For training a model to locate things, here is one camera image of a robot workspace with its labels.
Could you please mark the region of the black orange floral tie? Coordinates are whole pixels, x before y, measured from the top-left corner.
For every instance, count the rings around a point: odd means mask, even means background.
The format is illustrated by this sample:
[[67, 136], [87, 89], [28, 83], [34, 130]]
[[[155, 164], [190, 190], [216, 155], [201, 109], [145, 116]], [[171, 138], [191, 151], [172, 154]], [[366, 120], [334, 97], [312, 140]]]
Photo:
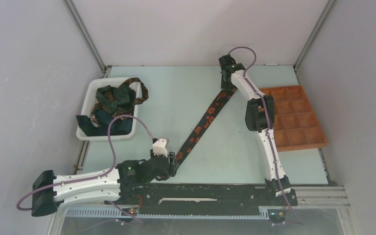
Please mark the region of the black orange floral tie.
[[181, 146], [180, 150], [176, 154], [176, 162], [182, 164], [183, 161], [187, 158], [196, 144], [199, 142], [203, 134], [215, 120], [217, 115], [226, 105], [226, 103], [231, 99], [237, 89], [232, 90], [221, 90], [212, 103], [209, 105], [208, 109], [201, 117], [198, 124], [195, 126], [189, 137]]

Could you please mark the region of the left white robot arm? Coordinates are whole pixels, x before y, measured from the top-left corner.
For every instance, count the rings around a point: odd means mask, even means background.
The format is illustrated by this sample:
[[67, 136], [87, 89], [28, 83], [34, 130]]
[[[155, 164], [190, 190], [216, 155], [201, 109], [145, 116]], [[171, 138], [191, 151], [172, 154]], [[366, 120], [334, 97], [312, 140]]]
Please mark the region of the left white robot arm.
[[91, 174], [56, 176], [46, 170], [33, 183], [31, 215], [41, 217], [57, 212], [61, 206], [88, 202], [133, 202], [135, 188], [153, 180], [165, 181], [176, 175], [181, 155], [151, 155], [149, 160], [127, 160]]

